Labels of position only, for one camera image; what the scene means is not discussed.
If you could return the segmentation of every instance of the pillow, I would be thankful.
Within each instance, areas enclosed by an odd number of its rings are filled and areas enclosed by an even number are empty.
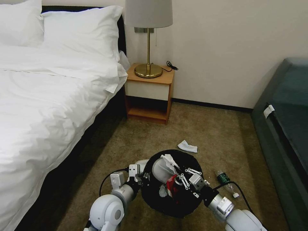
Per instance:
[[[95,53],[120,60],[117,21],[120,6],[94,8],[81,12],[46,12],[43,47]]]
[[[0,4],[0,45],[35,47],[42,44],[44,22],[41,11],[41,0]]]

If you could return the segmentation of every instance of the white wall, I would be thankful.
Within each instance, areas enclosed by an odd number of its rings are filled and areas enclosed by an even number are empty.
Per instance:
[[[43,0],[44,5],[124,3]],[[179,68],[175,98],[252,108],[283,58],[308,56],[307,0],[173,0],[173,17],[171,27],[157,29],[157,38],[151,34],[151,61],[170,60]],[[130,62],[145,62],[146,34],[126,27],[126,41]]]

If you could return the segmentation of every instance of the carpet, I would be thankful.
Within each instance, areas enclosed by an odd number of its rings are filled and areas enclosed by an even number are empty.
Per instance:
[[[39,202],[44,209],[28,222],[31,230],[83,230],[100,183],[108,173],[159,151],[176,149],[184,139],[198,146],[198,153],[193,155],[211,186],[218,185],[215,172],[225,171],[240,185],[254,213],[269,231],[288,230],[248,113],[173,103],[168,125],[126,120],[112,114],[107,121],[96,127],[75,164],[64,164],[66,172],[56,175],[57,182],[45,189],[51,193],[49,202],[44,199]],[[61,193],[55,187],[62,188]],[[108,180],[102,194],[110,191]],[[225,189],[219,191],[236,208],[247,209],[242,197],[233,199]],[[47,217],[45,214],[50,210],[53,215]],[[120,231],[222,231],[224,226],[203,203],[192,214],[178,219],[152,210],[138,194],[125,214]]]

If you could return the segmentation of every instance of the floor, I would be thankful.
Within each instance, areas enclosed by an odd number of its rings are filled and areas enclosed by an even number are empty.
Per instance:
[[[41,215],[33,230],[39,223],[44,223],[44,230],[83,230],[105,175],[159,151],[176,149],[184,139],[198,146],[198,153],[193,155],[212,186],[218,185],[215,171],[225,171],[241,186],[251,208],[268,230],[288,230],[249,114],[173,103],[168,125],[114,116],[109,119],[108,124],[97,128],[83,148],[76,161],[78,168],[65,167],[67,173],[58,176],[54,187],[66,189],[65,193],[54,193],[46,205],[51,208],[58,203],[53,210],[54,217],[46,219]],[[108,194],[110,190],[107,181],[102,193]],[[220,192],[232,198],[224,189]],[[236,208],[246,209],[242,197],[232,201]],[[129,206],[120,230],[222,231],[224,226],[203,204],[184,219],[171,218],[152,210],[139,194]]]

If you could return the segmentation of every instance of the lamp shade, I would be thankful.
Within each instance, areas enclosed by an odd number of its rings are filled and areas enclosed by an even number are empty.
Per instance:
[[[126,0],[124,23],[140,28],[160,28],[173,23],[172,0]]]

